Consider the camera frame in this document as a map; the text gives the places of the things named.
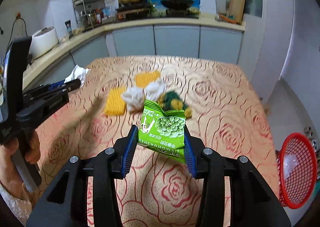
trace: black cord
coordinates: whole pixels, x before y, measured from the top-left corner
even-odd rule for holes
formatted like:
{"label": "black cord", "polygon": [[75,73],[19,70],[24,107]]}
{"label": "black cord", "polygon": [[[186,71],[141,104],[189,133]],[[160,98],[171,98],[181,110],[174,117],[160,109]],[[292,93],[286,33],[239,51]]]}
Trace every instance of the black cord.
{"label": "black cord", "polygon": [[3,59],[3,61],[2,61],[2,66],[4,66],[5,56],[7,55],[7,51],[8,51],[8,49],[9,49],[9,45],[10,45],[10,43],[11,43],[11,38],[12,38],[12,32],[13,32],[14,24],[15,24],[15,22],[16,22],[17,20],[19,20],[19,19],[21,19],[21,20],[24,22],[24,29],[25,29],[25,31],[26,31],[26,36],[28,36],[28,34],[27,34],[26,21],[25,21],[23,18],[21,18],[21,17],[16,18],[16,19],[14,20],[13,24],[12,24],[10,39],[9,39],[9,42],[8,42],[7,50],[5,51],[4,59]]}
{"label": "black cord", "polygon": [[16,22],[17,20],[19,20],[19,19],[21,19],[21,20],[24,22],[24,29],[25,29],[25,31],[26,31],[26,36],[28,36],[28,34],[27,34],[27,26],[26,26],[25,20],[24,20],[23,18],[21,18],[21,17],[16,18],[16,19],[14,20],[13,24],[12,24],[12,29],[11,29],[11,34],[10,34],[10,39],[9,39],[9,42],[8,42],[7,50],[8,50],[8,48],[9,48],[9,45],[10,45],[10,42],[11,42],[14,24],[15,24],[15,22]]}

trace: green snack bag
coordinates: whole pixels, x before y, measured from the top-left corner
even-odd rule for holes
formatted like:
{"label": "green snack bag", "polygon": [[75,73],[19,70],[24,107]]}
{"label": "green snack bag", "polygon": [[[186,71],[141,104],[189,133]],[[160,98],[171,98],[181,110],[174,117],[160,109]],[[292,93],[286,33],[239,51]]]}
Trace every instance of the green snack bag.
{"label": "green snack bag", "polygon": [[138,144],[186,163],[184,159],[183,110],[163,111],[157,102],[146,100],[138,132]]}

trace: red plastic basket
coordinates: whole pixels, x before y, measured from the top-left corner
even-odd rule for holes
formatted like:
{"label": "red plastic basket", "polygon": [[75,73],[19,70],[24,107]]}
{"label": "red plastic basket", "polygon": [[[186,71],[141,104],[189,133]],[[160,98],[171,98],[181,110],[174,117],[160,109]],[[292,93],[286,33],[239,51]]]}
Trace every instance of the red plastic basket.
{"label": "red plastic basket", "polygon": [[[287,179],[283,175],[284,156],[294,154],[298,165]],[[317,178],[316,154],[310,141],[300,133],[290,134],[277,157],[280,176],[280,198],[283,207],[297,209],[304,205],[315,187]]]}

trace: white floor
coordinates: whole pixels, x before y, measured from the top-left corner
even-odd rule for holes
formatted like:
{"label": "white floor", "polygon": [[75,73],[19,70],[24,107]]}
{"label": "white floor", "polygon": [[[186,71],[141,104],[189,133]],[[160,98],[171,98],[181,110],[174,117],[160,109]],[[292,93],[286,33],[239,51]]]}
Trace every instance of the white floor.
{"label": "white floor", "polygon": [[[268,104],[271,108],[271,114],[268,116],[268,120],[276,150],[281,149],[284,140],[289,134],[294,132],[303,134],[303,129],[306,126],[314,128],[307,111],[284,80],[277,82]],[[315,192],[306,204],[299,209],[292,210],[288,207],[284,208],[292,226],[304,215],[314,197]]]}

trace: metal screw head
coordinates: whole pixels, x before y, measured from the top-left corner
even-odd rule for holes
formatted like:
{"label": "metal screw head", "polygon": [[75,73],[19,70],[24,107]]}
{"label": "metal screw head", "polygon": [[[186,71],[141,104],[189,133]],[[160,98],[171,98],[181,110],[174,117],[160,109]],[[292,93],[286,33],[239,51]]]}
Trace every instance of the metal screw head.
{"label": "metal screw head", "polygon": [[205,148],[205,149],[203,150],[203,153],[205,153],[205,154],[212,154],[213,151],[212,151],[212,149],[210,149],[210,148]]}
{"label": "metal screw head", "polygon": [[241,156],[241,157],[239,158],[239,160],[240,160],[240,162],[242,162],[242,163],[247,163],[247,162],[248,162],[248,158],[247,158],[246,156]]}
{"label": "metal screw head", "polygon": [[112,147],[109,147],[107,148],[105,151],[104,151],[106,154],[113,154],[115,152],[115,150],[112,148]]}
{"label": "metal screw head", "polygon": [[75,163],[75,162],[78,161],[78,159],[79,159],[79,158],[74,155],[74,156],[72,156],[72,157],[70,158],[70,162],[71,162],[71,163]]}

